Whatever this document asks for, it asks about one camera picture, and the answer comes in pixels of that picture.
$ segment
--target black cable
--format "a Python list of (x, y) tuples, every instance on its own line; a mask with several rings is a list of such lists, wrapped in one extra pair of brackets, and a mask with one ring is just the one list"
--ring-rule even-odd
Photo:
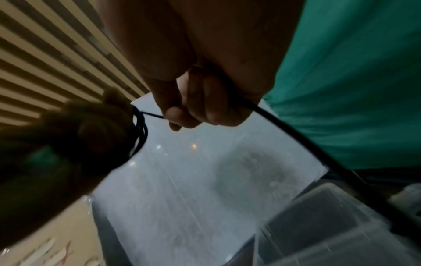
[[(385, 197), (368, 186), (365, 181), (360, 176), (358, 176), (358, 174), (352, 170), (344, 168), (340, 163), (325, 153), (312, 141), (290, 127), (288, 124), (279, 120), (271, 113), (263, 110), (262, 108), (245, 99), (237, 98), (235, 99), (235, 104), (253, 110), (262, 117), (269, 120), (276, 127), (283, 130), (290, 137), (295, 139), (310, 153), (312, 153), (320, 162), (322, 162), (330, 170), (334, 171), (337, 175), (341, 176), (345, 182), (347, 182), (356, 192), (358, 192), (364, 199), (366, 199), (372, 209), (389, 219), (393, 226), (399, 228), (402, 232), (405, 232), (408, 238), (410, 238), (412, 241), (414, 241), (414, 243), (421, 247), (421, 226), (417, 218), (390, 204)], [(148, 136), (145, 117), (143, 115), (146, 114), (162, 119), (163, 117), (152, 113), (141, 112), (137, 110), (136, 107), (133, 107), (133, 109), (134, 114), (137, 117), (136, 128), (138, 128), (140, 131), (139, 143), (135, 149), (136, 153), (140, 150), (140, 148), (142, 148)]]

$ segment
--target clear plastic container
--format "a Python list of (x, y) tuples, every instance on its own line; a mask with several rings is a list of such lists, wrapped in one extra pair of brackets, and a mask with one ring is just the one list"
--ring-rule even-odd
[(260, 228), (253, 264), (413, 265), (379, 217), (335, 185), (325, 184)]

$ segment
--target teal shirt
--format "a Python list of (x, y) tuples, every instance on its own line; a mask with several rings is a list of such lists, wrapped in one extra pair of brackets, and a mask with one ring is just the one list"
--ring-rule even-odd
[(307, 0), (264, 99), (349, 169), (421, 165), (421, 1)]

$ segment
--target cord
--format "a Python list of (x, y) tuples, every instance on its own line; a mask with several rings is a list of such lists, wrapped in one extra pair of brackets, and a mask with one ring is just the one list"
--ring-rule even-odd
[[(405, 232), (407, 237), (409, 237), (412, 241), (414, 241), (414, 243), (421, 247), (421, 226), (419, 224), (419, 221), (415, 217), (390, 204), (385, 197), (383, 197), (377, 191), (373, 190), (370, 186), (368, 186), (358, 174), (356, 174), (352, 170), (344, 168), (340, 163), (338, 163), (331, 156), (325, 153), (312, 141), (310, 141), (304, 135), (290, 127), (288, 124), (279, 120), (271, 113), (263, 110), (259, 106), (245, 99), (236, 98), (234, 100), (234, 103), (238, 106), (245, 107), (258, 113), (262, 117), (269, 120), (276, 127), (287, 133), (290, 137), (295, 139), (310, 153), (312, 153), (320, 162), (322, 162), (330, 170), (334, 171), (336, 174), (341, 176), (345, 180), (345, 182), (347, 182), (356, 192), (358, 192), (363, 198), (367, 200), (372, 209), (389, 219), (394, 226)], [(136, 107), (133, 107), (133, 109), (134, 114), (137, 117), (136, 127), (139, 128), (141, 133), (139, 134), (139, 143), (135, 149), (136, 153), (142, 148), (148, 137), (148, 129), (145, 124), (145, 117), (143, 115), (146, 114), (161, 119), (163, 119), (163, 117), (152, 113), (141, 112)]]

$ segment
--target slatted wall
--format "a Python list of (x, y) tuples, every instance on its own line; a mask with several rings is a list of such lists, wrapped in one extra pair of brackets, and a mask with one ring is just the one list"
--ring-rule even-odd
[(0, 128), (115, 87), (147, 93), (106, 35), (95, 0), (0, 0)]

